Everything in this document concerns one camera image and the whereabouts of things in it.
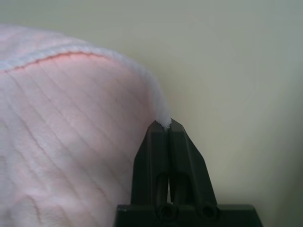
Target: beige wall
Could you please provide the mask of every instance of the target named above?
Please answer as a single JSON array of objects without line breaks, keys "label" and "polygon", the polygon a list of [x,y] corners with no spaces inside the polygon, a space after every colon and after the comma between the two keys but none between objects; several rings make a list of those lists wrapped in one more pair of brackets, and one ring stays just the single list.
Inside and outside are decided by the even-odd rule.
[{"label": "beige wall", "polygon": [[205,157],[218,201],[254,204],[267,227],[303,226],[290,196],[303,197],[303,1],[0,0],[0,22],[144,64]]}]

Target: pink fleece fabric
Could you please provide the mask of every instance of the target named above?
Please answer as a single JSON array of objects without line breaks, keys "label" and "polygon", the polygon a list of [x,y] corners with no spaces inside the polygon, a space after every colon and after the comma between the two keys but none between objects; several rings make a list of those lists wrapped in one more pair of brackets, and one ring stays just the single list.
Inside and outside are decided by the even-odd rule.
[{"label": "pink fleece fabric", "polygon": [[130,202],[147,127],[170,124],[156,79],[59,33],[0,25],[0,226],[109,227]]}]

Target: fabric texture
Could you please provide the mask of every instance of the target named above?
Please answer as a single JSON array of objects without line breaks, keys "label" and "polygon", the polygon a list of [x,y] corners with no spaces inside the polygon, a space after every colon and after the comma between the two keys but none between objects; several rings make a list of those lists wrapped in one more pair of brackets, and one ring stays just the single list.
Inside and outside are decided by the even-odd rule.
[{"label": "fabric texture", "polygon": [[136,62],[63,34],[0,25],[0,226],[109,227],[130,201],[147,127],[169,127]]}]

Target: round hole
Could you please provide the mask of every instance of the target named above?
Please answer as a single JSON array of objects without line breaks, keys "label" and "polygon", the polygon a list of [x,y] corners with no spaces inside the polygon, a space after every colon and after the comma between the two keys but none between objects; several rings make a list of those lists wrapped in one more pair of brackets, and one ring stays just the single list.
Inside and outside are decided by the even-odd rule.
[{"label": "round hole", "polygon": [[171,207],[163,207],[162,210],[161,210],[161,213],[165,218],[171,218],[172,217]]},{"label": "round hole", "polygon": [[212,218],[214,216],[214,211],[211,207],[206,206],[203,208],[203,214],[208,218]]}]

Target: white fabric edge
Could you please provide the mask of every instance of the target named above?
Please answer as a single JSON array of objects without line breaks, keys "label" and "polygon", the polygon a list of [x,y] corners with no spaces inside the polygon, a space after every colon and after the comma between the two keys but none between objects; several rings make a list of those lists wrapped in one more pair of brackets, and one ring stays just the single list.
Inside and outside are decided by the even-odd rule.
[{"label": "white fabric edge", "polygon": [[147,84],[150,85],[152,89],[152,102],[155,109],[156,121],[160,123],[164,128],[169,128],[171,124],[170,109],[156,78],[152,75],[150,71],[145,69],[142,65],[119,54],[118,52],[106,48],[98,48],[91,44],[83,43],[59,45],[45,50],[32,52],[16,59],[0,61],[0,72],[13,70],[17,67],[22,67],[27,64],[34,63],[35,61],[46,59],[48,57],[54,57],[56,55],[65,53],[80,52],[108,57],[141,76],[147,82]]}]

